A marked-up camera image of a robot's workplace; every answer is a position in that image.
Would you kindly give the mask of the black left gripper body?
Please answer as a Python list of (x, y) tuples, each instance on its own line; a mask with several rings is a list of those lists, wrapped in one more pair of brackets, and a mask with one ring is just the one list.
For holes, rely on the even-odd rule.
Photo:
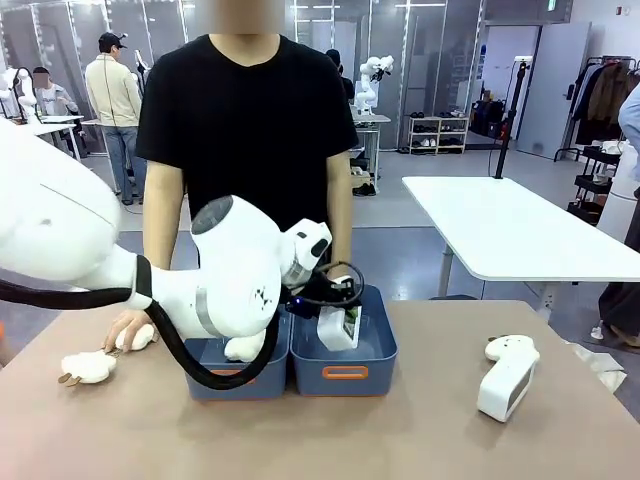
[(305, 319), (318, 317), (323, 308), (351, 310), (361, 305), (363, 285), (347, 276), (343, 280), (330, 280), (324, 273), (313, 274), (297, 294), (285, 302), (285, 310)]

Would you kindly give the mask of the person's right hand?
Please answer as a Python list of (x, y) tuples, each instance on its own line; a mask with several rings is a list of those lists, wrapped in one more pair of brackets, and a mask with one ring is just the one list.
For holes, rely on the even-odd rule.
[(118, 335), (125, 333), (121, 350), (127, 352), (132, 349), (137, 332), (147, 324), (151, 324), (150, 317), (142, 310), (124, 310), (113, 322), (104, 342), (102, 350), (106, 353), (116, 348)]

